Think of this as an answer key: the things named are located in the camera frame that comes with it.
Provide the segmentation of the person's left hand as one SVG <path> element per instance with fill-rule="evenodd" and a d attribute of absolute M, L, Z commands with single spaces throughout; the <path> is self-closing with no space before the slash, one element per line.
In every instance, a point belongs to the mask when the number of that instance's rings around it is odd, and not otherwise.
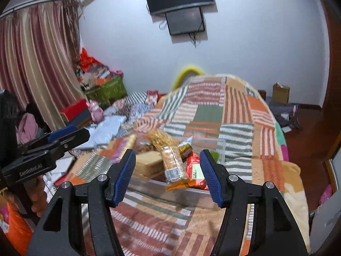
<path fill-rule="evenodd" d="M 36 178 L 36 184 L 33 187 L 26 187 L 27 194 L 32 201 L 31 210 L 41 217 L 47 207 L 47 193 L 45 192 L 45 182 L 42 176 Z M 19 211 L 16 205 L 15 195 L 8 190 L 3 192 L 3 197 L 11 208 L 15 211 Z"/>

